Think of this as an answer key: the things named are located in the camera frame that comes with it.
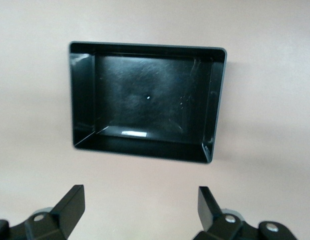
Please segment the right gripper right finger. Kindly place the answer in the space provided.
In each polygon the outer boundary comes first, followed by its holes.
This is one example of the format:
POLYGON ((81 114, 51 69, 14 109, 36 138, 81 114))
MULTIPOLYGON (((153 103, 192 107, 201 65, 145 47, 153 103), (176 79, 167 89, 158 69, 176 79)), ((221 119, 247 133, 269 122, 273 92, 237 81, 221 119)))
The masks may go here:
POLYGON ((236 211, 222 210, 206 186, 198 189, 198 215, 203 226, 195 240, 295 240, 296 236, 283 224, 262 221, 255 228, 236 211))

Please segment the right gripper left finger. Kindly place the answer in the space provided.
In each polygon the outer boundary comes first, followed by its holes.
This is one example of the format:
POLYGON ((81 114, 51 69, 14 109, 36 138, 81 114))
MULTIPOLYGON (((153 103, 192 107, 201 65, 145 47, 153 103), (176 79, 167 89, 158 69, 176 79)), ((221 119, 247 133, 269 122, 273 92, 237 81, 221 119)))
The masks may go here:
POLYGON ((54 206, 10 226, 0 219, 0 240, 67 240, 85 211, 83 185, 74 185, 54 206))

